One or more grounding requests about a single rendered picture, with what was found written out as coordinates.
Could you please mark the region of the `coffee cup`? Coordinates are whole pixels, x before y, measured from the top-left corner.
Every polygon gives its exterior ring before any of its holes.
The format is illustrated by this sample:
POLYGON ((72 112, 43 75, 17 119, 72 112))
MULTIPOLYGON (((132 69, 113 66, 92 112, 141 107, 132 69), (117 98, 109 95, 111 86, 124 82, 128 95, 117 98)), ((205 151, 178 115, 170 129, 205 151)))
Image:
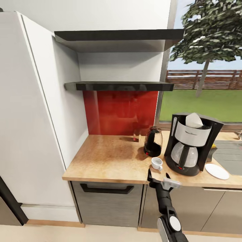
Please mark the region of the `coffee cup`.
POLYGON ((157 157, 153 157, 152 160, 151 160, 151 163, 152 163, 152 167, 154 169, 157 169, 159 171, 162 171, 162 160, 157 158, 157 157))

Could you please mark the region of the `paper coffee filter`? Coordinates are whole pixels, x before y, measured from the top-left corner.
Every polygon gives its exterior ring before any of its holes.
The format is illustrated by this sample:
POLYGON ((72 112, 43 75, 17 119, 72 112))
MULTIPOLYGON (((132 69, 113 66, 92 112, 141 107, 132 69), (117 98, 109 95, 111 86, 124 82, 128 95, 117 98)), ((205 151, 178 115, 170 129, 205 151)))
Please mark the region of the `paper coffee filter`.
POLYGON ((202 127, 202 121, 196 113, 186 116, 186 126, 191 128, 199 128, 202 127))

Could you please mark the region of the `electric kettle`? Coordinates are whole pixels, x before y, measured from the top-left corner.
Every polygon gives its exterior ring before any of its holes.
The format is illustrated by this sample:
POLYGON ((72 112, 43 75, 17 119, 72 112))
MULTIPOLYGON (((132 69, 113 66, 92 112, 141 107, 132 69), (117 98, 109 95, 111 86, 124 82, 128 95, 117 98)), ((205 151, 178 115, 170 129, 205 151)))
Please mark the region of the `electric kettle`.
POLYGON ((145 144, 144 144, 144 152, 148 153, 149 156, 158 157, 161 154, 163 144, 163 137, 161 133, 161 129, 159 127, 153 126, 149 128, 149 132, 147 133, 145 144))

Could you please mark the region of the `saucer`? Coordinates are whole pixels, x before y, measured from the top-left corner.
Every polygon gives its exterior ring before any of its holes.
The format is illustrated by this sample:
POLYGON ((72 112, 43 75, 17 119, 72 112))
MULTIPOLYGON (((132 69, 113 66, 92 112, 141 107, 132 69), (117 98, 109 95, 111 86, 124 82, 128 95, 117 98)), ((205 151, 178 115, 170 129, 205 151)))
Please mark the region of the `saucer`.
POLYGON ((205 168, 210 174, 219 179, 229 179, 229 174, 226 172, 226 170, 215 164, 206 164, 205 168))

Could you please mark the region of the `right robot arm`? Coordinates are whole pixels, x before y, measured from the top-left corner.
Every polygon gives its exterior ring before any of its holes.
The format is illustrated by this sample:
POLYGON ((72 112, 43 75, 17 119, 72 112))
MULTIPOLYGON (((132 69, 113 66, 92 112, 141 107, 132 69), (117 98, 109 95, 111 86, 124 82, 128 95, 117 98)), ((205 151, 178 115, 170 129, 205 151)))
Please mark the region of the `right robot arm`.
POLYGON ((189 242, 181 232, 182 227, 170 197, 170 191, 173 188, 181 189, 182 184, 169 177, 163 178, 163 181, 153 179, 151 168, 148 169, 147 181, 150 182, 151 188, 156 189, 159 211, 162 214, 158 218, 157 227, 162 242, 189 242))

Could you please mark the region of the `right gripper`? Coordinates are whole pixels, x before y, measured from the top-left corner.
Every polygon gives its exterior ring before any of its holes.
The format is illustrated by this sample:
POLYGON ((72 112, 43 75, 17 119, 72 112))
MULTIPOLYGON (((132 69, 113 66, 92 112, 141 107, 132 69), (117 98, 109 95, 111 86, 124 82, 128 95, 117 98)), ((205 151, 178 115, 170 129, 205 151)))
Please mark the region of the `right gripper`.
POLYGON ((162 198, 167 198, 171 200, 170 197, 170 191, 173 189, 172 187, 169 188, 169 190, 163 189, 163 186, 161 185, 162 182, 160 180, 156 180, 152 178, 151 174, 151 168, 148 169, 148 179, 147 181, 150 182, 150 187, 156 189, 156 194, 157 194, 157 200, 162 199, 162 198))

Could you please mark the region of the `bottle of coffee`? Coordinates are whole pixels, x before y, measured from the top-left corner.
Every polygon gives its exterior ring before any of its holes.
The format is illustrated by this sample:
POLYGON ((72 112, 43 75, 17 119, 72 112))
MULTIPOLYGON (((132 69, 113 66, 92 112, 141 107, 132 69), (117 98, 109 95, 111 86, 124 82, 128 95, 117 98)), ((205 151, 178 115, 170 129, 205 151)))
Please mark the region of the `bottle of coffee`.
POLYGON ((209 152, 209 154, 208 154, 208 156, 207 156, 206 163, 212 161, 212 155, 213 155, 213 153, 214 153, 216 150, 217 150, 216 145, 213 144, 213 145, 211 146, 210 152, 209 152))

